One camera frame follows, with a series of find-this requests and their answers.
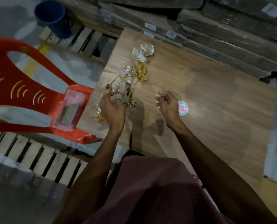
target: round sticker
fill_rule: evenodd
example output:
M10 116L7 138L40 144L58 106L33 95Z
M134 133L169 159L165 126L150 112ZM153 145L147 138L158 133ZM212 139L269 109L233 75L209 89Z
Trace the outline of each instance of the round sticker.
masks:
M178 101L178 112L180 116L184 116L189 112L189 107L184 101Z

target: wooden table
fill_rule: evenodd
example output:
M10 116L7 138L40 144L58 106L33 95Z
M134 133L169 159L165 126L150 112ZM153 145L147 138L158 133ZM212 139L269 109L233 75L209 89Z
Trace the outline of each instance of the wooden table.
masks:
M263 174L276 89L241 71L212 62L125 28L86 106L77 128L105 137L106 122L92 122L90 110L102 88L130 63L131 51L143 42L155 45L147 60L150 80L134 88L137 106L127 108L119 144L149 156L174 157L195 173L177 138L155 107L158 90L170 90L189 106L181 119L215 154L255 190Z

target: blue bucket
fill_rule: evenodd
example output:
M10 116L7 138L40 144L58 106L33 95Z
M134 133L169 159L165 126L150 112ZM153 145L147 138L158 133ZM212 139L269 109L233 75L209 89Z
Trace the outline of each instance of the blue bucket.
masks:
M35 8L35 17L39 24L48 26L60 39L72 35L65 7L57 1L48 0L39 3Z

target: person's left hand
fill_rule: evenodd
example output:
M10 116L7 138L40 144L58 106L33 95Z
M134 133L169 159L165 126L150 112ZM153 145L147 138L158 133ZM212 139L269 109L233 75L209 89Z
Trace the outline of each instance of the person's left hand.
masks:
M121 133L125 123L125 108L121 99L117 98L113 102L110 100L110 97L114 94L115 92L110 92L104 95L99 107L105 120L110 126L110 130Z

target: forearm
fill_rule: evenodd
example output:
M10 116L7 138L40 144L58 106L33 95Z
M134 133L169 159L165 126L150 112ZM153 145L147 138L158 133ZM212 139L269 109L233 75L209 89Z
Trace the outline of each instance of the forearm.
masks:
M98 208L120 131L109 130L93 158L72 185L54 223L82 223Z
M179 124L174 132L198 177L224 215L237 223L252 220L252 215L258 221L262 217L257 215L261 213L266 215L265 221L269 218L277 221L256 192L184 124Z

